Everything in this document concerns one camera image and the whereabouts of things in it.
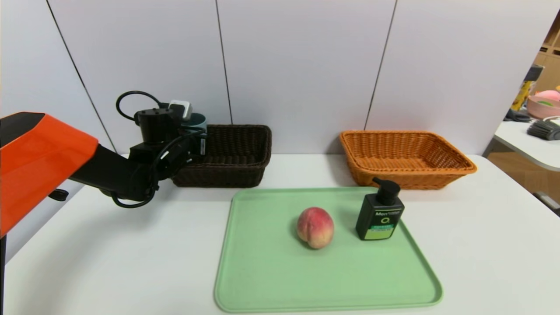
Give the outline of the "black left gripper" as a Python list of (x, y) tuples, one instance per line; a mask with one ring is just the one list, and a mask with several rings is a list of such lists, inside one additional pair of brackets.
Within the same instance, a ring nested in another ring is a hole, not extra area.
[(207, 155), (207, 134), (187, 133), (184, 134), (184, 147), (187, 160), (201, 161)]

